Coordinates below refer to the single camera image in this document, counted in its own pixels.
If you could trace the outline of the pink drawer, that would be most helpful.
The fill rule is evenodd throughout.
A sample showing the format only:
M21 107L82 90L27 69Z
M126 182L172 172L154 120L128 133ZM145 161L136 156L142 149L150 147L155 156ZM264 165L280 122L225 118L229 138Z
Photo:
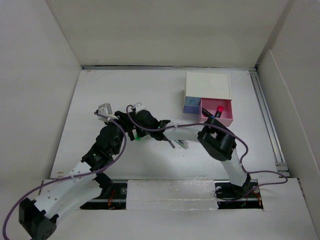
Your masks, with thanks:
M223 107L220 118L218 119L224 126L229 127L233 118L232 100L217 98L202 98L199 104L199 121L204 122L207 117L202 113L202 108L206 109L212 115L215 115L218 107Z

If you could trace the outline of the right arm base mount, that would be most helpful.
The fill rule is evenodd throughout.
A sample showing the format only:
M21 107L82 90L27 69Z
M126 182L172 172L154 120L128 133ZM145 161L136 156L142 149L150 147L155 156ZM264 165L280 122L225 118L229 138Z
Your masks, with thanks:
M236 190L228 180L215 181L215 191L213 195L217 199L217 208L219 210L248 210L248 209L260 209L264 208L260 189L257 188L254 191L248 193L253 187L258 185L257 180L252 180L248 189L242 192Z

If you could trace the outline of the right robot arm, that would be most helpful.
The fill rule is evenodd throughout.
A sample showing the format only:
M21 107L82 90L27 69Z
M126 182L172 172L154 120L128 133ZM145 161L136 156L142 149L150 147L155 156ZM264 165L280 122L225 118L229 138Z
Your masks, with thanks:
M221 162L230 183L231 191L237 197L249 192L250 175L243 169L237 153L236 136L214 117L204 123L174 123L158 121L148 110L126 110L132 124L157 141L176 141L183 147L188 141L198 142L215 160Z

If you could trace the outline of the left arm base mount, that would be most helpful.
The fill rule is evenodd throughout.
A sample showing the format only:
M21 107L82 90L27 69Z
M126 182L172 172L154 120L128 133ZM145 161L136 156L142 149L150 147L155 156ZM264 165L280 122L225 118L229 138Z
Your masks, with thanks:
M127 204L128 181L100 178L102 184L99 196L80 206L81 210L125 210Z

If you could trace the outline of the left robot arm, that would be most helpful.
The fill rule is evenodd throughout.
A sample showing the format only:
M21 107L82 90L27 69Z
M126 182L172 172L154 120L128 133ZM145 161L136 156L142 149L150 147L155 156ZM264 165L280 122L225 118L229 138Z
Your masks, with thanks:
M127 140L134 140L135 126L126 113L95 114L105 122L90 150L65 177L49 182L47 193L18 203L18 222L33 240L46 240L56 230L57 222L87 201L107 198L113 181L104 173L124 153Z

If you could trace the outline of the pink cap highlighter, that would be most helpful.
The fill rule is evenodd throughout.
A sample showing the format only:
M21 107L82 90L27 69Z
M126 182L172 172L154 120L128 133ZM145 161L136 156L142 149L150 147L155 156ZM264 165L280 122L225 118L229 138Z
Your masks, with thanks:
M216 109L214 117L215 118L220 118L222 113L223 113L223 111L224 111L224 107L223 106L218 106L217 109Z

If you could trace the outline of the light blue small drawer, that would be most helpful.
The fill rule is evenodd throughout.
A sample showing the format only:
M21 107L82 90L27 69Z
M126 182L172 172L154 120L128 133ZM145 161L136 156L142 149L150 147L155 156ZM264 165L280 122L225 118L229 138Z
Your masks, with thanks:
M201 101L200 97L186 96L184 105L186 106L199 106Z

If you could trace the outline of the blue cap highlighter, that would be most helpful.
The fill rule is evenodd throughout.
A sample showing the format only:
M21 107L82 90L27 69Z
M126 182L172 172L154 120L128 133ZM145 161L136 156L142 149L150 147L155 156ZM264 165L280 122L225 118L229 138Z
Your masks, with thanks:
M206 110L203 107L201 108L201 112L207 118L214 118L215 117L214 115L212 115L208 110Z

